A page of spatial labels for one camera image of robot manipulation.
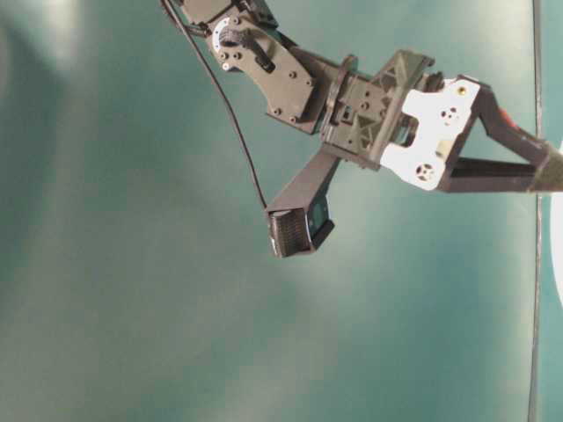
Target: wire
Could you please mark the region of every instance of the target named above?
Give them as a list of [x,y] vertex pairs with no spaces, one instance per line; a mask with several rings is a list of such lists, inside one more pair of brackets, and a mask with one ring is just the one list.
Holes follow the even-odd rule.
[[174,8],[174,6],[172,6],[171,0],[160,0],[160,3],[165,8],[166,13],[173,19],[175,25],[178,27],[178,29],[180,29],[182,34],[186,37],[187,41],[190,43],[190,45],[194,49],[198,60],[200,61],[201,65],[205,69],[208,76],[211,78],[211,82],[213,82],[213,85],[216,87],[217,91],[219,92],[219,96],[221,97],[221,99],[223,100],[223,102],[225,104],[225,107],[227,108],[227,114],[229,114],[230,122],[231,122],[233,128],[235,129],[235,133],[237,134],[238,139],[240,141],[240,147],[242,148],[242,150],[244,152],[246,162],[248,163],[248,167],[250,168],[252,182],[253,182],[254,187],[256,189],[256,193],[258,194],[258,199],[260,201],[260,205],[262,206],[262,208],[266,209],[267,203],[266,203],[266,200],[264,199],[264,193],[262,192],[262,189],[260,187],[260,182],[258,181],[258,175],[256,174],[256,168],[254,167],[254,162],[252,161],[252,157],[251,157],[250,151],[248,150],[248,146],[246,145],[245,137],[243,136],[243,133],[240,130],[240,126],[238,125],[237,115],[235,114],[235,111],[233,110],[229,99],[225,95],[223,88],[219,84],[219,81],[217,81],[217,78],[216,78],[215,74],[213,73],[213,70],[211,70],[211,68],[209,67],[209,64],[205,60],[205,57],[203,57],[201,50],[199,49],[199,47],[195,43],[194,37],[186,29],[186,27],[184,26],[184,24],[182,22],[182,19],[178,16],[176,9]]

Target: mounting hole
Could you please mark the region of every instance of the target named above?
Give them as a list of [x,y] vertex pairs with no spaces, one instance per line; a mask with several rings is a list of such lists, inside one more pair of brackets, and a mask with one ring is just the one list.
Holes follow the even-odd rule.
[[416,177],[423,182],[429,182],[434,175],[434,167],[431,164],[422,164],[416,168]]

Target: metal rod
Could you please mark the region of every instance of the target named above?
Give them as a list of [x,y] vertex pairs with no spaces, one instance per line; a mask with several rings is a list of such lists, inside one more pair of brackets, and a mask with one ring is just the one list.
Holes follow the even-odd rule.
[[[536,82],[536,135],[543,138],[543,97],[542,97],[542,37],[541,0],[532,0],[534,19],[534,62]],[[539,323],[541,304],[541,266],[542,266],[543,199],[536,196],[536,279],[534,283],[534,328],[531,350],[530,396],[528,402],[528,422],[537,421],[537,368],[539,361]]]

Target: teal background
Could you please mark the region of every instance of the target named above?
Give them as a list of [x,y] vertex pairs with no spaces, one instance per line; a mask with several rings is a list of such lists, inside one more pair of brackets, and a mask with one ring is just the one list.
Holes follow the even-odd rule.
[[[417,49],[534,128],[530,1],[270,5],[311,51],[375,73]],[[157,1],[0,0],[0,40],[0,420],[526,419],[533,196],[343,165],[326,245],[277,260]],[[271,198],[319,141],[220,78]],[[511,158],[482,130],[467,154]]]
[[[561,2],[544,2],[542,13],[543,31],[543,84],[544,84],[544,129],[547,139],[560,147],[563,139],[563,95],[561,90],[561,66],[563,51],[560,40],[563,28]],[[542,294],[539,343],[539,420],[545,422],[563,419],[563,308],[553,275],[550,222],[561,215],[551,215],[551,200],[544,198]]]

